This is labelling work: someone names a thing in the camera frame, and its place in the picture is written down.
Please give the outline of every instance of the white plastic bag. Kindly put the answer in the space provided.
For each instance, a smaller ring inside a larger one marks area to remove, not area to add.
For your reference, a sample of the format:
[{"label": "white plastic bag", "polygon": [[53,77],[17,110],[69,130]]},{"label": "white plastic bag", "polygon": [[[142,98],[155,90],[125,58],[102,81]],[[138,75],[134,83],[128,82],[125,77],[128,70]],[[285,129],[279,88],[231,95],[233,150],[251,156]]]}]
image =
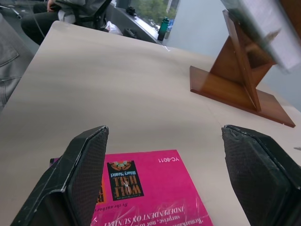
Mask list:
[{"label": "white plastic bag", "polygon": [[118,35],[123,35],[120,29],[111,23],[111,21],[108,21],[107,26],[105,27],[111,34],[118,34]]}]

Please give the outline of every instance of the green water bottle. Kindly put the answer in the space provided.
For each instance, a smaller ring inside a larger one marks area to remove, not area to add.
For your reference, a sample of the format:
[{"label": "green water bottle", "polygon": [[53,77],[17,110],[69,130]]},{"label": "green water bottle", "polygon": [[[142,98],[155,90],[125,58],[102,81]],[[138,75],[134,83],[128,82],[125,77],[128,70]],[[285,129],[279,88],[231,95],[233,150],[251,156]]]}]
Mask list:
[{"label": "green water bottle", "polygon": [[167,17],[164,17],[164,19],[162,20],[162,23],[161,23],[161,27],[158,31],[158,40],[159,41],[163,41],[164,39],[164,36],[165,36],[165,33],[167,31],[167,28],[168,28],[168,25],[169,25],[169,19]]}]

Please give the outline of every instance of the trees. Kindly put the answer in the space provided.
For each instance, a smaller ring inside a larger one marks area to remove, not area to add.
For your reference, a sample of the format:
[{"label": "trees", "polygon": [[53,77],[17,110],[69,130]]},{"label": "trees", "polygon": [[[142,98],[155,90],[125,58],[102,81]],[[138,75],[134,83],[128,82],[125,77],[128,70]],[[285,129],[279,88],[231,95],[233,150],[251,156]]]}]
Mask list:
[{"label": "trees", "polygon": [[171,7],[169,12],[166,12],[168,0],[132,0],[132,6],[136,9],[137,15],[147,23],[155,23],[161,25],[165,16],[169,19],[174,19],[176,9]]}]

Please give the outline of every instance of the window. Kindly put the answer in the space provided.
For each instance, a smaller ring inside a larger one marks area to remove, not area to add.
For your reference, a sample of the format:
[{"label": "window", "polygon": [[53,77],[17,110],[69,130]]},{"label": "window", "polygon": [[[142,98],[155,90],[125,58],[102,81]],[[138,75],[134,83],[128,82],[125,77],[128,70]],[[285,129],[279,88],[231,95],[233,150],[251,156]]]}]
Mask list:
[{"label": "window", "polygon": [[165,16],[174,19],[180,0],[131,0],[139,18],[158,31]]}]

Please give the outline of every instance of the desk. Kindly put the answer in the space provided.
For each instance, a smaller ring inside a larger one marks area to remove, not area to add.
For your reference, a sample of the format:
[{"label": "desk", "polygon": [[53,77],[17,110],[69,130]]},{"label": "desk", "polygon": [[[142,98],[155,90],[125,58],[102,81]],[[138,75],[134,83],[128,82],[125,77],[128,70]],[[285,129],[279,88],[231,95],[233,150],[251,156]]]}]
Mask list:
[{"label": "desk", "polygon": [[279,99],[296,128],[189,91],[190,65],[213,59],[55,22],[0,117],[0,219],[8,225],[49,159],[99,125],[107,153],[177,149],[215,226],[248,220],[230,184],[221,127],[272,136],[301,165],[301,113]]}]

